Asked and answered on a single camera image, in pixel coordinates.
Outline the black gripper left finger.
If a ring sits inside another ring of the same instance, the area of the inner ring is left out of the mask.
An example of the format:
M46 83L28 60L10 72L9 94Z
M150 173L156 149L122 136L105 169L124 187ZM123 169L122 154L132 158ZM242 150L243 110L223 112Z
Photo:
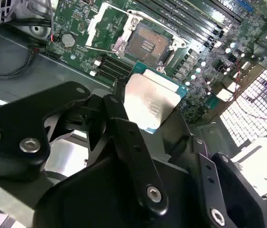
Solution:
M76 129L88 135L87 168L109 155L124 161L131 154L149 154L117 96L99 97L79 83L66 82L0 106L0 178L36 179L51 144Z

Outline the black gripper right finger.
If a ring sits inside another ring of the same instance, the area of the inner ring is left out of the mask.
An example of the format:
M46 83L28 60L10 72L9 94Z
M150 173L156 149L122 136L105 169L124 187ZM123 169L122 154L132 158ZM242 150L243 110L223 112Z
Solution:
M179 163L192 178L193 199L204 228L264 228L265 214L259 195L222 154L208 157L205 144L181 119L187 144Z

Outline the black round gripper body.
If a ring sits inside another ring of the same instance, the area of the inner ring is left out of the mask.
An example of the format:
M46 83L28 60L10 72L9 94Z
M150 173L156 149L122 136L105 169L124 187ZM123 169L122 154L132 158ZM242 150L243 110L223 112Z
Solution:
M194 154L185 170L135 153L109 155L50 189L35 228L196 228L210 221L199 206L193 170L210 163Z

